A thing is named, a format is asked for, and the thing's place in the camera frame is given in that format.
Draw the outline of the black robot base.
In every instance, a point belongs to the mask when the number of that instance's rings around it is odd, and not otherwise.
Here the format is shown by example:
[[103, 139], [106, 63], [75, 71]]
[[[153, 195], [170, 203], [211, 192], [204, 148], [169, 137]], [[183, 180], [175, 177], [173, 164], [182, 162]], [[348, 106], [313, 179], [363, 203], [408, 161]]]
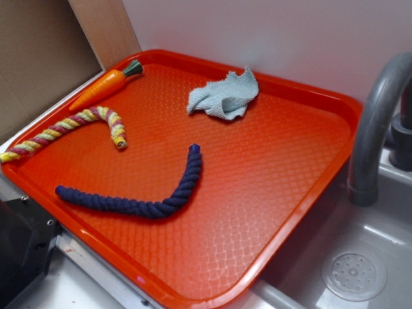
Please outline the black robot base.
[[48, 275], [60, 225], [28, 196], [1, 202], [1, 308]]

